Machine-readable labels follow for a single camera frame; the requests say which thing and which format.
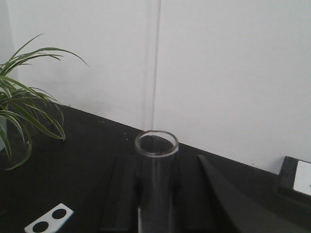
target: white card with black circles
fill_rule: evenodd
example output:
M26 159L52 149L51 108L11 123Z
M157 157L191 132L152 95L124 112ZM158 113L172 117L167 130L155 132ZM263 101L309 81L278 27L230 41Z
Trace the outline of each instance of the white card with black circles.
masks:
M55 233L72 213L73 211L70 208L60 203L25 227L25 233Z

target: plant leaf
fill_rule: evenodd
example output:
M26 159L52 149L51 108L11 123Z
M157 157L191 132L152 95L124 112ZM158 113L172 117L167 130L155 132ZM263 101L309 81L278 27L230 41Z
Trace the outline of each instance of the plant leaf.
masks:
M35 127L40 129L43 133L47 134L50 137L57 138L57 139L64 139L63 137L60 137L54 133L52 133L50 130L48 130L44 125L41 124L38 120L36 120L31 114L29 114L25 109L20 107L16 103L11 103L12 107L15 108L21 115L27 119L31 124L33 124Z

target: white label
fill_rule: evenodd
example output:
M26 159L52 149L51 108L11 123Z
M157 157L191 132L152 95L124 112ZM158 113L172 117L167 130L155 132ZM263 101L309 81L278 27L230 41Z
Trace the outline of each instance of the white label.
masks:
M71 216L73 211L60 203L25 227L26 233L55 233Z
M294 190L311 196L311 164L298 161Z

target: black table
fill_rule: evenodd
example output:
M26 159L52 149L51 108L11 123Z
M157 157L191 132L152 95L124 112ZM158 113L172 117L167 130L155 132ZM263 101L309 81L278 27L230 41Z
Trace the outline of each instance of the black table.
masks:
M116 158L133 158L140 130L70 107L61 109L66 141L37 133L29 161L0 173L1 233L24 232L59 203L74 211L59 232L98 232L109 204L109 186L118 179L112 176ZM278 196L277 175L184 144L178 156L181 186L176 205L183 231L273 233L290 225L295 232L311 232L311 208ZM246 206L239 205L243 200ZM248 218L247 211L252 212ZM265 216L274 216L275 223L281 219L283 225L265 224Z

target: black tabletop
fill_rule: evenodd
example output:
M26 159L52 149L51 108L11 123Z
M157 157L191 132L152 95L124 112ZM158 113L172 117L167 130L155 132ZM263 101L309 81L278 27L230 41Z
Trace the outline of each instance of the black tabletop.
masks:
M141 131L70 107L61 109L66 141L36 133L30 159L21 167L0 173L1 233L24 232L24 227L59 203L74 211L59 232L99 230L116 157L134 154L134 139ZM239 222L217 197L198 155L206 157L226 181L257 205L311 232L310 207L276 195L277 175L181 144L177 205L185 232L245 229L237 226ZM256 219L252 224L264 222Z

